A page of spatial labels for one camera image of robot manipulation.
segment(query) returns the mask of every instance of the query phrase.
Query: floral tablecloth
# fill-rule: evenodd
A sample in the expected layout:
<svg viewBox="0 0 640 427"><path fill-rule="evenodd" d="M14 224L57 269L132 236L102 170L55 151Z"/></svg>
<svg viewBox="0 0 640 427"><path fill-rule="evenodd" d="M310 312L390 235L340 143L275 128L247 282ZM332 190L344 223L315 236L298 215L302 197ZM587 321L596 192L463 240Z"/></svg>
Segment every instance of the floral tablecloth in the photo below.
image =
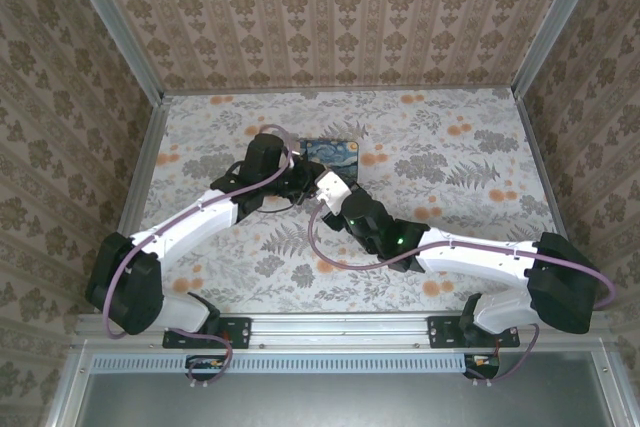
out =
<svg viewBox="0 0 640 427"><path fill-rule="evenodd" d="M358 179L394 217L450 232L523 240L554 231L536 166L508 89L305 92L185 96L169 120L145 206L151 227L193 202L242 159L262 124L300 138L353 140ZM267 199L265 209L287 205ZM350 272L312 253L315 202L254 213L165 269L163 282L225 312L459 309L502 287L457 274ZM374 261L344 233L318 226L321 248L349 263Z"/></svg>

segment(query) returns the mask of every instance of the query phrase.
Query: patterned wallpaper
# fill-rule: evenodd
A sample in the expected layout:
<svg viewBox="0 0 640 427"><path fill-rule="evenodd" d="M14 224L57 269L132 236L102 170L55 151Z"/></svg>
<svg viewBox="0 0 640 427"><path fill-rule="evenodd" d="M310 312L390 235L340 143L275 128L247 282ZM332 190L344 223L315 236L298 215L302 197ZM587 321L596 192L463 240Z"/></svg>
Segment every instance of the patterned wallpaper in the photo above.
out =
<svg viewBox="0 0 640 427"><path fill-rule="evenodd" d="M504 240L553 230L507 88L174 97L143 225L191 204L244 158L259 126L269 123L301 138L356 141L358 182L393 216ZM275 210L288 202L265 204L263 210ZM308 201L283 213L250 215L163 269L165 287L236 313L456 309L472 293L503 288L457 274L333 268L307 241L314 207ZM317 232L334 259L374 260L344 232L322 224Z"/></svg>
<svg viewBox="0 0 640 427"><path fill-rule="evenodd" d="M640 393L640 0L580 0L525 102L570 238L619 288Z"/></svg>
<svg viewBox="0 0 640 427"><path fill-rule="evenodd" d="M552 0L117 0L166 90L507 85Z"/></svg>
<svg viewBox="0 0 640 427"><path fill-rule="evenodd" d="M0 0L0 425L46 414L149 115L89 0Z"/></svg>

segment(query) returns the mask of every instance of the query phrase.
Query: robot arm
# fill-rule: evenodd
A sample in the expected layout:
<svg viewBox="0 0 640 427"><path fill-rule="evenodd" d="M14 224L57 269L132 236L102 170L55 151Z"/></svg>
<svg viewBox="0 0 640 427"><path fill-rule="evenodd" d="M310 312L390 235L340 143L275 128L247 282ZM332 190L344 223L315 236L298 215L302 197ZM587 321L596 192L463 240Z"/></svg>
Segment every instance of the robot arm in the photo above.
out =
<svg viewBox="0 0 640 427"><path fill-rule="evenodd" d="M116 286L109 318L129 334L138 334L149 327L215 334L219 311L195 294L163 292L162 269L205 238L259 209L267 195L287 198L295 204L317 196L331 211L324 217L324 222L334 230L346 230L366 252L381 261L434 242L449 242L449 245L406 256L390 264L391 269L457 272L508 285L505 292L475 294L469 298L460 320L460 328L467 338L471 339L479 332L481 335L499 334L512 326L540 321L566 332L588 331L597 287L593 277L539 260L453 247L454 242L467 242L514 252L517 249L519 252L543 253L596 270L559 235L545 233L539 242L495 242L455 236L426 224L394 219L382 203L372 199L364 189L346 185L323 165L310 162L299 154L293 156L290 167L271 183L208 204L216 197L273 175L279 168L283 152L281 139L259 134L249 144L245 159L237 163L240 164L238 174L233 173L234 164L192 205L151 229L131 238L118 233L108 236L98 253L87 287L87 300L102 310L107 289L122 259L136 245L193 210L187 219L172 225L163 235L155 236L133 257L125 277Z"/></svg>

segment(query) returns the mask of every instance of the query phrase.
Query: gray panel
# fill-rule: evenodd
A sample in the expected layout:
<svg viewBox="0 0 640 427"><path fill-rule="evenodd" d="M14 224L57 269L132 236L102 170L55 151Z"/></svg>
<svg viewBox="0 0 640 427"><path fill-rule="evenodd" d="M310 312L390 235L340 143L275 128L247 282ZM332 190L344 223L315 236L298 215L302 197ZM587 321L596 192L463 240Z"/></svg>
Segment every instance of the gray panel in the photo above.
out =
<svg viewBox="0 0 640 427"><path fill-rule="evenodd" d="M243 374L208 388L128 374L92 376L86 396L79 426L613 425L589 353L535 354L489 388L460 374Z"/></svg>

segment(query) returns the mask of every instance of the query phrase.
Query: patterned table surface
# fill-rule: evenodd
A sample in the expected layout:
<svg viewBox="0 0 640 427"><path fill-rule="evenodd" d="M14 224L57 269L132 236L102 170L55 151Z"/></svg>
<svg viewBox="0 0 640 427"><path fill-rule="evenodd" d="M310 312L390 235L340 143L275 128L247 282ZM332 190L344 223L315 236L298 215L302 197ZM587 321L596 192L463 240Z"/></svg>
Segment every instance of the patterned table surface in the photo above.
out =
<svg viewBox="0 0 640 427"><path fill-rule="evenodd" d="M193 202L244 157L260 125L301 138L355 140L359 183L394 217L492 239L554 230L508 89L362 91L174 97L145 206L151 227ZM268 199L273 210L288 202ZM457 274L349 272L311 252L314 201L254 213L165 269L163 282L225 312L370 312L459 309L501 285ZM371 263L344 233L319 224L321 248Z"/></svg>

